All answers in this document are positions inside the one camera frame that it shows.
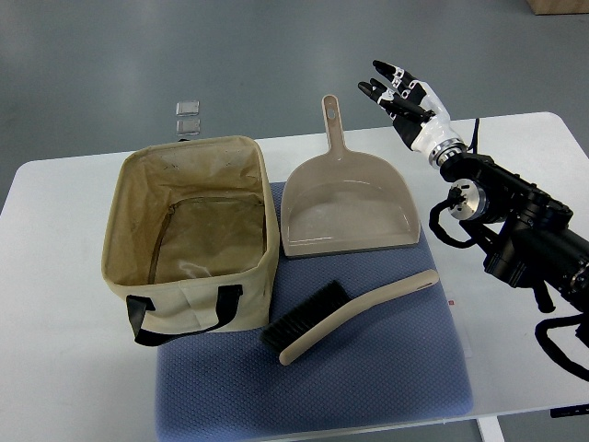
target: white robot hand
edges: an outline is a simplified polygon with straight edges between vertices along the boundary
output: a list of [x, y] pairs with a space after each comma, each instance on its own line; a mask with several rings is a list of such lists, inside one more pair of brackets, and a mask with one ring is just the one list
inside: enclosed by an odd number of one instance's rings
[[405, 145], [423, 153], [439, 168], [450, 156], [467, 147], [450, 125], [450, 115], [430, 86], [392, 64], [373, 61], [376, 71], [391, 83], [383, 85], [371, 78], [358, 88], [376, 102], [393, 121]]

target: robotic arm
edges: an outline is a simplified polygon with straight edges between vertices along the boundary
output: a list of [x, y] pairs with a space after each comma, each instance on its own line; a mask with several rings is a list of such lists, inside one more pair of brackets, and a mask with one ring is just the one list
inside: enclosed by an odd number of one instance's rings
[[[589, 370], [572, 362], [548, 337], [550, 329], [578, 325], [576, 336], [589, 347], [589, 241], [568, 229], [571, 209], [491, 157], [478, 154], [479, 121], [467, 147], [427, 83], [391, 64], [373, 65], [391, 87], [372, 78], [358, 88], [389, 115], [405, 145], [425, 155], [452, 183], [447, 199], [430, 213], [435, 236], [461, 249], [481, 247], [487, 255], [485, 272], [511, 287], [532, 288], [543, 313], [554, 310], [546, 283], [556, 288], [580, 314], [543, 320], [536, 327], [537, 340], [554, 362], [589, 381]], [[458, 219], [469, 240], [446, 234], [439, 224], [444, 209]], [[485, 226], [501, 222], [498, 234]]]

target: small transparent block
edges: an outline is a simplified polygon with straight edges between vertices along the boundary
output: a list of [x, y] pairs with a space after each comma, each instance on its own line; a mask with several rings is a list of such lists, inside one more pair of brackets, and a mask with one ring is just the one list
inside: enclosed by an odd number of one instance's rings
[[188, 115], [199, 114], [199, 101], [181, 101], [176, 105], [176, 115], [179, 117], [185, 117]]
[[176, 121], [177, 135], [198, 135], [201, 132], [200, 118], [187, 118]]

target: hand brush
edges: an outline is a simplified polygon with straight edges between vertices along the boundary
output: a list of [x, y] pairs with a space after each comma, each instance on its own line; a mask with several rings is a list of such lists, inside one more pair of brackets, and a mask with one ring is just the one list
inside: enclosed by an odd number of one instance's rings
[[288, 366], [347, 320], [370, 307], [434, 285], [438, 280], [435, 270], [426, 270], [355, 298], [350, 298], [333, 281], [268, 325], [260, 339], [280, 353], [280, 363]]

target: dustpan handle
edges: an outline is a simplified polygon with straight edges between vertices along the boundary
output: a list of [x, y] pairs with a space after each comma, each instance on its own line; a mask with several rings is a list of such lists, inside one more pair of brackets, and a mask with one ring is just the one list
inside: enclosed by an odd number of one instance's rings
[[335, 95], [323, 97], [323, 120], [325, 132], [328, 135], [328, 155], [339, 159], [348, 151], [343, 139], [343, 127], [341, 126], [340, 104]]

